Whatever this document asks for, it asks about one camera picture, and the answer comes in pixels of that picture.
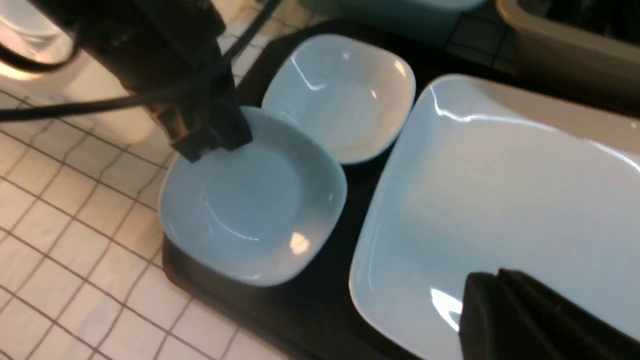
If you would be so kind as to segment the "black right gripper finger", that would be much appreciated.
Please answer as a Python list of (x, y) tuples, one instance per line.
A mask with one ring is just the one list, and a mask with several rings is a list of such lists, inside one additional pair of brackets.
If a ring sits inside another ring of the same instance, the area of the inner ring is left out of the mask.
[(637, 360), (638, 340), (528, 274), (469, 273), (458, 338), (465, 360)]

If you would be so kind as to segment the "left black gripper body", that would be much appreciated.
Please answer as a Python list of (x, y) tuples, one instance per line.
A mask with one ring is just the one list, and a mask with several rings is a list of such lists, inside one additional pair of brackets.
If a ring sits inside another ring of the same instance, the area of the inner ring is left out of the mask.
[(80, 48), (142, 95), (196, 75), (221, 59), (226, 21), (210, 0), (32, 0)]

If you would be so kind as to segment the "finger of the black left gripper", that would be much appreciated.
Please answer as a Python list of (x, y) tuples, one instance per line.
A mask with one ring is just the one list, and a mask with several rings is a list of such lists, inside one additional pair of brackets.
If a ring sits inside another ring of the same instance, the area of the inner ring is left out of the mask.
[(249, 121), (234, 97), (154, 104), (152, 118), (169, 145), (192, 163), (210, 151), (234, 151), (253, 141)]

